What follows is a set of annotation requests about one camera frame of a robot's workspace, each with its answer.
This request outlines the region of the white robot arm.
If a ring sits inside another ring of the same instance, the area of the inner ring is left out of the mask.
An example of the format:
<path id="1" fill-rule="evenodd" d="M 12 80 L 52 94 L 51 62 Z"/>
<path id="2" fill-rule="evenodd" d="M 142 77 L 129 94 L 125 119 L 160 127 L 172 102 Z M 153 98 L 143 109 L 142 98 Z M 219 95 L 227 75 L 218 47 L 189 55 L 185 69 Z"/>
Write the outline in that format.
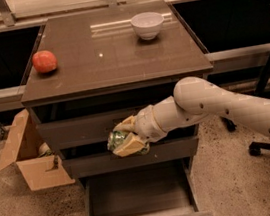
<path id="1" fill-rule="evenodd" d="M 160 141 L 174 129 L 198 124 L 210 115 L 221 116 L 270 137 L 270 99 L 237 94 L 198 77 L 184 77 L 173 95 L 114 127 L 120 141 L 108 138 L 108 147 L 120 157 L 135 154 Z"/>

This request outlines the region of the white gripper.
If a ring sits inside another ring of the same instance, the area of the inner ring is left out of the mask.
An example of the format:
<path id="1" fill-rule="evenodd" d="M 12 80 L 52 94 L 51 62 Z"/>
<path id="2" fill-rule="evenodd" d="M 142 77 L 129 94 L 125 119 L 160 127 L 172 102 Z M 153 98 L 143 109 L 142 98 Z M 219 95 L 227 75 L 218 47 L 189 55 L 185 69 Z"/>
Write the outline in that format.
<path id="1" fill-rule="evenodd" d="M 144 141 L 155 143 L 167 136 L 154 117 L 153 105 L 141 109 L 136 116 L 132 115 L 115 125 L 114 131 L 136 132 L 129 133 L 114 141 L 112 153 L 120 157 L 128 157 L 135 153 L 147 153 L 148 144 Z"/>

